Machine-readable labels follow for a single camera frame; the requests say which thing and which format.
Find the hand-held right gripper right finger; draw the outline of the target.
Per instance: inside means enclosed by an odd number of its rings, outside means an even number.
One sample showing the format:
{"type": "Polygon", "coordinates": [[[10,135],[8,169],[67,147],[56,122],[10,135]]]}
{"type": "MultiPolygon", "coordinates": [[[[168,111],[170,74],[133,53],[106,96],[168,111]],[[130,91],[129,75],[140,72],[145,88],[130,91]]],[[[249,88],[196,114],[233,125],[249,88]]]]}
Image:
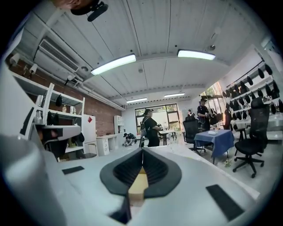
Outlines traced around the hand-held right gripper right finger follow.
{"type": "Polygon", "coordinates": [[[142,166],[148,181],[148,188],[144,191],[145,198],[168,195],[182,178],[182,172],[177,163],[148,148],[143,149],[142,166]]]}

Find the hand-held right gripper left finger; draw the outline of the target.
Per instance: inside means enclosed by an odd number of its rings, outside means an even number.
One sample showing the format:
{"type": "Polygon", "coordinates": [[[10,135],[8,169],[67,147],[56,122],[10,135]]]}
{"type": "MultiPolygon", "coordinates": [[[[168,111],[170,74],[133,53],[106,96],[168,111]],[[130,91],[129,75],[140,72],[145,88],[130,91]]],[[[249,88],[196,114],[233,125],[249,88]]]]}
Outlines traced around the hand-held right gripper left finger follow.
{"type": "Polygon", "coordinates": [[[100,171],[100,180],[111,193],[127,196],[142,168],[143,150],[138,148],[106,164],[100,171]]]}

